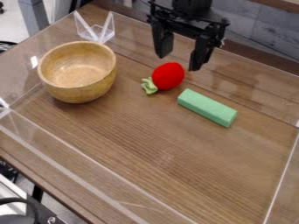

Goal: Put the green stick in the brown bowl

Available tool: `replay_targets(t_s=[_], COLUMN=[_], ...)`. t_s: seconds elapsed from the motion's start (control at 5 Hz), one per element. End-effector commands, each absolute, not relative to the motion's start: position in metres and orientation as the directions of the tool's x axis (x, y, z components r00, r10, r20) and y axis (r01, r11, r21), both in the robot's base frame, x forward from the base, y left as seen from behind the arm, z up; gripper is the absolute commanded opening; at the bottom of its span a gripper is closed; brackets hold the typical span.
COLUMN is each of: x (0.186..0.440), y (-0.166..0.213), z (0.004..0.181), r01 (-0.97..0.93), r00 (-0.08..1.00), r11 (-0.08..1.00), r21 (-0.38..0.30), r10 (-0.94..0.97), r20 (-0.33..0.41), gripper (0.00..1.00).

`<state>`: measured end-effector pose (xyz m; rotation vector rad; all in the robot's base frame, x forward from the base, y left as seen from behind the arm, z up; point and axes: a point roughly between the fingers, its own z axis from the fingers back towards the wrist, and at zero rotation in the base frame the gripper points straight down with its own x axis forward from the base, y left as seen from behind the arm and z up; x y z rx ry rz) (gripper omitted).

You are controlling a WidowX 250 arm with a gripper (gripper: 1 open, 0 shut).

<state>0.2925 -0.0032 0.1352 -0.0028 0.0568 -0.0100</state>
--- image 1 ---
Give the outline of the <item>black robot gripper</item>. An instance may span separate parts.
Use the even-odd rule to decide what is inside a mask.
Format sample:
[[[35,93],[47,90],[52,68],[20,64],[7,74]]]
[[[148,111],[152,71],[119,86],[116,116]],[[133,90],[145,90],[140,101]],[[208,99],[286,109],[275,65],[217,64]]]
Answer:
[[[165,5],[165,0],[147,0],[147,2],[148,23],[152,26],[153,49],[157,57],[161,59],[172,52],[176,32],[196,39],[191,52],[189,71],[200,70],[213,50],[211,39],[215,40],[216,47],[224,45],[229,20],[212,11],[212,0],[171,0],[169,6]]]

